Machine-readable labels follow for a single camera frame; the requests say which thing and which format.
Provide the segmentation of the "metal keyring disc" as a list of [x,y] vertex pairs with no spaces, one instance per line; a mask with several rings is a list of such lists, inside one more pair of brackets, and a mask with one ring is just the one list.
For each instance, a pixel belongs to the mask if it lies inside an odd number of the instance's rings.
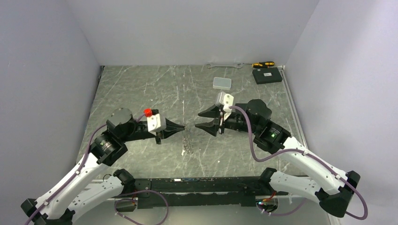
[[183,131],[183,153],[192,154],[192,144],[191,144],[191,131],[186,124],[184,124],[184,131]]

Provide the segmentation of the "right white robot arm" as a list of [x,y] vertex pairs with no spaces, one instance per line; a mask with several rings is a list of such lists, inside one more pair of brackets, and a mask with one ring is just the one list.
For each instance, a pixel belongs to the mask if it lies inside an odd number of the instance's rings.
[[236,105],[231,100],[224,100],[200,112],[200,117],[210,118],[211,121],[196,124],[196,128],[213,136],[222,134],[226,129],[246,132],[251,156],[256,162],[261,159],[254,149],[260,148],[268,153],[268,158],[286,160],[306,175],[306,178],[301,178],[267,168],[258,180],[263,194],[292,193],[319,204],[335,217],[346,216],[352,197],[358,194],[360,175],[355,171],[340,170],[319,158],[288,130],[273,122],[271,115],[271,110],[261,99]]

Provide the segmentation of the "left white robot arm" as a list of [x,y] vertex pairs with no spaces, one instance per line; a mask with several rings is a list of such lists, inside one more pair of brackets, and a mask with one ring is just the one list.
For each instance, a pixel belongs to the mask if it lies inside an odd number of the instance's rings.
[[160,144],[162,139],[185,130],[185,126],[168,120],[158,110],[145,109],[135,119],[128,108],[114,110],[100,128],[106,130],[97,137],[90,137],[82,158],[53,188],[21,204],[28,216],[27,225],[71,225],[108,198],[132,195],[136,180],[125,169],[116,170],[109,179],[89,191],[84,189],[127,152],[126,142],[153,138]]

